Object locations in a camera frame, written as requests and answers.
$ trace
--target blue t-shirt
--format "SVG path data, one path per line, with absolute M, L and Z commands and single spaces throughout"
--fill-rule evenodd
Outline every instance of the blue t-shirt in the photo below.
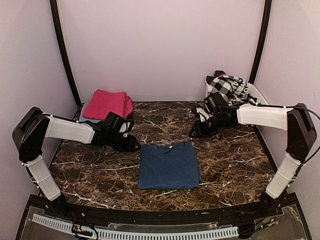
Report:
M 180 190 L 199 188 L 202 177 L 196 151 L 191 142 L 173 143 L 170 147 L 141 147 L 140 189 Z

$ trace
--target pink cloth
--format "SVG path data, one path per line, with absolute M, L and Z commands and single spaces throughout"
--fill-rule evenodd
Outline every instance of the pink cloth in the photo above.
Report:
M 110 93 L 96 90 L 90 103 L 84 109 L 83 117 L 86 119 L 105 120 L 108 113 L 113 112 L 126 118 L 133 110 L 131 99 L 125 92 Z

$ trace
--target curved black frame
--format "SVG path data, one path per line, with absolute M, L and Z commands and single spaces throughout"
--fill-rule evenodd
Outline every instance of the curved black frame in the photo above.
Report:
M 266 41 L 266 36 L 267 36 L 267 30 L 268 30 L 268 23 L 269 23 L 269 18 L 270 18 L 270 12 L 271 12 L 271 4 L 272 0 L 265 0 L 264 2 L 264 10 L 263 10 L 263 17 L 262 17 L 262 24 L 261 24 L 261 29 L 260 29 L 260 34 L 259 34 L 259 40 L 258 44 L 256 47 L 256 52 L 254 56 L 254 61 L 251 69 L 251 74 L 249 77 L 249 83 L 254 84 L 257 76 L 257 72 L 259 69 L 262 53 L 264 50 L 264 45 Z M 55 29 L 55 34 L 56 34 L 56 39 L 59 45 L 60 49 L 60 54 L 61 58 L 63 61 L 64 65 L 64 70 L 66 73 L 66 76 L 68 78 L 68 82 L 72 91 L 72 95 L 74 98 L 74 101 L 78 107 L 81 106 L 81 99 L 79 96 L 79 92 L 75 83 L 75 79 L 70 67 L 70 62 L 67 54 L 67 49 L 66 49 L 66 44 L 64 40 L 64 36 L 62 33 L 62 28 L 61 28 L 61 22 L 60 22 L 60 17 L 59 17 L 59 10 L 58 10 L 58 4 L 57 0 L 50 0 L 50 5 L 51 5 L 51 13 L 52 13 L 52 19 L 53 19 L 53 24 L 54 24 L 54 29 Z
M 55 29 L 55 35 L 59 45 L 60 54 L 61 54 L 64 70 L 66 73 L 66 77 L 68 78 L 68 82 L 70 85 L 70 89 L 72 91 L 75 104 L 77 107 L 80 107 L 82 103 L 80 100 L 79 92 L 76 86 L 76 82 L 71 70 L 71 66 L 70 66 L 70 62 L 67 54 L 66 44 L 65 44 L 65 40 L 64 40 L 64 36 L 61 28 L 57 0 L 50 0 L 50 5 L 51 5 L 51 13 L 52 13 L 52 19 L 53 19 L 53 24 Z
M 262 17 L 260 34 L 259 34 L 259 40 L 258 40 L 258 45 L 256 47 L 254 61 L 252 64 L 252 69 L 251 69 L 251 74 L 249 77 L 250 84 L 254 84 L 256 77 L 257 77 L 262 53 L 263 53 L 264 46 L 265 46 L 266 36 L 267 36 L 269 18 L 270 18 L 270 13 L 271 13 L 271 4 L 272 4 L 272 0 L 265 0 L 265 2 L 264 2 L 264 10 L 263 10 L 263 17 Z

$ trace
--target marble tabletop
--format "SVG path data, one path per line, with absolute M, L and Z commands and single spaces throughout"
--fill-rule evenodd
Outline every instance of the marble tabletop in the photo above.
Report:
M 192 142 L 203 178 L 199 189 L 138 189 L 139 151 L 115 153 L 110 147 L 65 140 L 50 171 L 68 202 L 118 210 L 184 211 L 258 201 L 274 172 L 253 128 L 239 125 L 224 130 L 221 139 L 191 139 L 195 104 L 134 103 L 130 134 L 141 145 Z

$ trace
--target light pink wall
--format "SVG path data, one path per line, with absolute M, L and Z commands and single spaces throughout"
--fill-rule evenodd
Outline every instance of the light pink wall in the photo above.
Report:
M 270 104 L 305 103 L 320 113 L 320 4 L 318 0 L 274 0 L 256 86 Z M 313 118 L 320 136 L 319 120 Z M 287 135 L 263 128 L 279 164 Z M 288 190 L 296 192 L 313 239 L 320 239 L 320 153 Z
M 214 70 L 249 78 L 264 0 L 59 1 L 83 101 L 202 101 Z
M 18 159 L 12 131 L 33 106 L 65 117 L 76 110 L 48 0 L 2 1 L 0 91 L 0 239 L 13 240 L 29 195 L 37 190 Z M 47 163 L 57 143 L 45 142 Z

